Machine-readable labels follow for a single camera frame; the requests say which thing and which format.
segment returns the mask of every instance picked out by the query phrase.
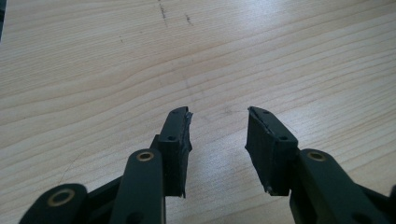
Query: table surface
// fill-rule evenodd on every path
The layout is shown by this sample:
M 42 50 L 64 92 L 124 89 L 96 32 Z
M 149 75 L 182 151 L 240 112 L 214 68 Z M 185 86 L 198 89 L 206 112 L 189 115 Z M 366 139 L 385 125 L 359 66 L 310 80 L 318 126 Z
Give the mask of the table surface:
M 293 223 L 244 150 L 250 105 L 365 187 L 396 184 L 395 1 L 12 0 L 0 45 L 0 222 L 63 183 L 93 190 L 194 113 L 168 223 Z

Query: wooden table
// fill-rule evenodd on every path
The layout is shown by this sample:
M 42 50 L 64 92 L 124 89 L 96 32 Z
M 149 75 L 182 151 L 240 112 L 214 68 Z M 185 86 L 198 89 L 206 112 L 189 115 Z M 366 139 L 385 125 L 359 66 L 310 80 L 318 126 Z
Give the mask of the wooden table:
M 250 105 L 396 184 L 395 1 L 12 0 L 0 45 L 0 222 L 62 183 L 96 189 L 194 113 L 187 199 L 168 223 L 293 223 L 244 150 Z

